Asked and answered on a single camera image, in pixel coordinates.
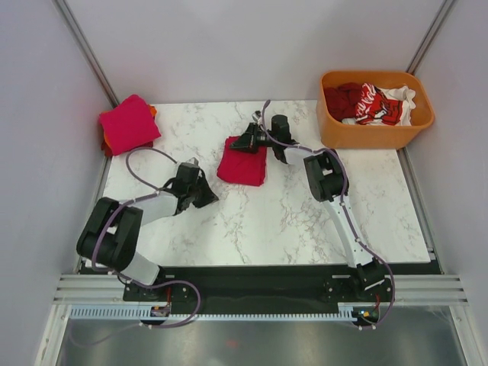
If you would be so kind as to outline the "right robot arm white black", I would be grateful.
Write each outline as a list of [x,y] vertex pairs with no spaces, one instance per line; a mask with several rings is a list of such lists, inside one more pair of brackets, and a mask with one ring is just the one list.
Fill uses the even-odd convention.
[[288,165],[304,167],[313,198],[323,204],[332,218],[352,270],[349,290],[358,300],[367,300],[386,280],[387,266],[363,239],[348,197],[349,180],[334,149],[311,149],[292,138],[287,116],[276,114],[271,127],[265,126],[260,111],[255,111],[245,132],[230,144],[231,150],[256,153],[271,148],[274,157]]

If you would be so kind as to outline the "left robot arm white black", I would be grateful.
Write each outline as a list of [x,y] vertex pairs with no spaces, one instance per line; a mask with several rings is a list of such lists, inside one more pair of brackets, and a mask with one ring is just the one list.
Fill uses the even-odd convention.
[[99,199],[76,244],[77,253],[141,284],[151,300],[165,296],[167,281],[161,268],[137,251],[140,229],[156,220],[181,214],[190,206],[202,208],[218,201],[204,171],[193,158],[177,164],[175,177],[151,194],[120,202]]

